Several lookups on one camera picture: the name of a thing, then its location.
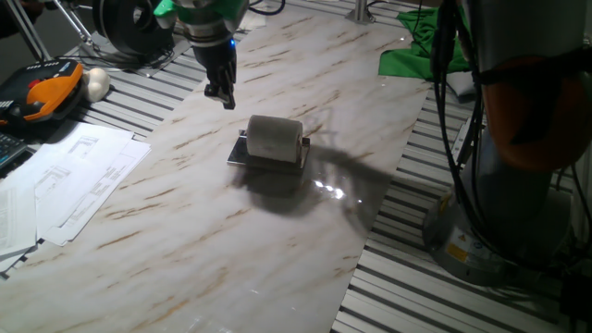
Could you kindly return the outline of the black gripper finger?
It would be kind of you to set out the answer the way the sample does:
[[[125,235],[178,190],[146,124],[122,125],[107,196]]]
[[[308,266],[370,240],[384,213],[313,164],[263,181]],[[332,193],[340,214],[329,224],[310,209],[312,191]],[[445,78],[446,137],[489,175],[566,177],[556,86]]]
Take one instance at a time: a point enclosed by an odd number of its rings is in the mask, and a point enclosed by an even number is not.
[[[234,82],[230,76],[224,78],[224,82],[221,84],[223,94],[223,106],[227,110],[233,110],[236,107],[234,98],[233,87]]]
[[[205,85],[203,94],[212,100],[225,99],[223,86],[213,81],[210,81]]]

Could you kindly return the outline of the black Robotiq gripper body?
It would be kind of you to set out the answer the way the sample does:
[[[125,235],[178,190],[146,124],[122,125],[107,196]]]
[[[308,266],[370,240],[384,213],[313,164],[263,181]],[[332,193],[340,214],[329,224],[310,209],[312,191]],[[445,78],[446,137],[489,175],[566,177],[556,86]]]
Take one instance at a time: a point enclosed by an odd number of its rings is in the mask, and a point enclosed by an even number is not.
[[[236,43],[230,38],[214,46],[192,47],[195,58],[206,70],[207,79],[214,84],[236,82]]]

